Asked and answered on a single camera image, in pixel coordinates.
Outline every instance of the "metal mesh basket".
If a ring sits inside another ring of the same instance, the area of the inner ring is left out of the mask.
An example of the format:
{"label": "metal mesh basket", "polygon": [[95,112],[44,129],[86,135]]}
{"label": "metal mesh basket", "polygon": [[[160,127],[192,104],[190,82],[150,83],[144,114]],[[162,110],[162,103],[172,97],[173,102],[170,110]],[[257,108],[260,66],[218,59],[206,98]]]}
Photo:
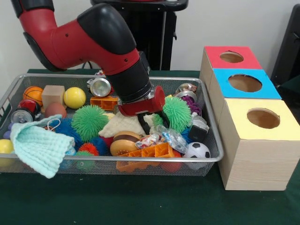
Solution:
{"label": "metal mesh basket", "polygon": [[[63,85],[66,89],[80,87],[87,95],[87,102],[92,95],[88,92],[87,81],[95,76],[90,75],[42,75],[25,74],[14,80],[0,101],[0,136],[8,130],[10,115],[22,100],[23,92],[29,86],[45,87],[46,85]],[[163,87],[165,94],[174,94],[183,83],[192,83],[197,86],[198,105],[203,108],[203,117],[210,126],[210,131],[204,144],[210,149],[211,158],[154,158],[154,157],[82,157],[66,156],[60,164],[58,173],[69,174],[134,174],[134,175],[178,175],[178,176],[205,176],[214,162],[223,157],[223,148],[218,129],[213,117],[205,85],[195,78],[166,78],[151,77],[153,85]],[[68,117],[72,117],[74,110],[68,109]],[[116,165],[136,165],[130,172],[120,172]],[[0,173],[35,173],[26,164],[22,163],[16,154],[0,154]]]}

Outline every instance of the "green spiky ball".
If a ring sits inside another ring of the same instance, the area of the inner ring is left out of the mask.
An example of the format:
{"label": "green spiky ball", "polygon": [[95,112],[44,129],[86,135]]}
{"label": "green spiky ball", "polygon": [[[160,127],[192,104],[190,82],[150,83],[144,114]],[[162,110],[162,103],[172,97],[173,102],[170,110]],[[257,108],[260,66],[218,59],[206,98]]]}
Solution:
{"label": "green spiky ball", "polygon": [[[87,151],[79,151],[76,153],[77,156],[94,156]],[[76,166],[79,170],[90,171],[95,166],[94,160],[78,160]]]}
{"label": "green spiky ball", "polygon": [[[164,113],[170,121],[170,128],[181,133],[191,122],[191,110],[187,103],[178,97],[166,97],[165,105],[163,107]],[[161,125],[162,119],[156,115],[153,119],[154,125]]]}
{"label": "green spiky ball", "polygon": [[84,142],[98,136],[98,132],[108,123],[105,111],[97,105],[86,105],[78,109],[72,119],[72,128]]}

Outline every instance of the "soccer ball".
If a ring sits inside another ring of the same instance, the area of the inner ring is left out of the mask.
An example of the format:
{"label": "soccer ball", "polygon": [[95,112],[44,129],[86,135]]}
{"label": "soccer ball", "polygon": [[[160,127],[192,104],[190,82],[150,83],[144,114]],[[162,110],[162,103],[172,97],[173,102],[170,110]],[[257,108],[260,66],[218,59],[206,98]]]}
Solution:
{"label": "soccer ball", "polygon": [[[183,158],[210,158],[210,150],[206,145],[193,142],[188,145],[188,150]],[[192,170],[199,170],[207,165],[207,163],[186,163],[186,165]]]}

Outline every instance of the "towel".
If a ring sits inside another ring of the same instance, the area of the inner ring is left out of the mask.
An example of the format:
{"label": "towel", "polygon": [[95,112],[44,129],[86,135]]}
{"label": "towel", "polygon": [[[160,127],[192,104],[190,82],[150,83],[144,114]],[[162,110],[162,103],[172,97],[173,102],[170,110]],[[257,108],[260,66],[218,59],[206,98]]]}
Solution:
{"label": "towel", "polygon": [[61,119],[61,115],[31,123],[16,123],[10,136],[19,159],[46,178],[55,176],[66,152],[75,144],[73,137],[43,128],[53,119]]}
{"label": "towel", "polygon": [[[150,128],[154,126],[153,124],[153,115],[145,115],[144,120],[148,123]],[[112,117],[105,127],[99,132],[99,136],[108,138],[115,136],[118,132],[121,131],[131,131],[139,135],[146,135],[143,130],[137,116],[126,117],[118,112],[114,117]]]}

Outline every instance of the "wooden box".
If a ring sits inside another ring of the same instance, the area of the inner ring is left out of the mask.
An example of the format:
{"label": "wooden box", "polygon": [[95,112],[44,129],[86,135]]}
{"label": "wooden box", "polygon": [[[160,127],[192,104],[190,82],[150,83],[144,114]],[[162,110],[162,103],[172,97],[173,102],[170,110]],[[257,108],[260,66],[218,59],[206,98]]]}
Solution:
{"label": "wooden box", "polygon": [[284,101],[226,98],[219,131],[226,190],[285,190],[300,159],[300,126]]}
{"label": "wooden box", "polygon": [[213,69],[210,102],[219,124],[224,98],[281,99],[273,83],[262,69]]}
{"label": "wooden box", "polygon": [[262,69],[255,55],[245,46],[204,47],[200,79],[210,91],[213,69]]}

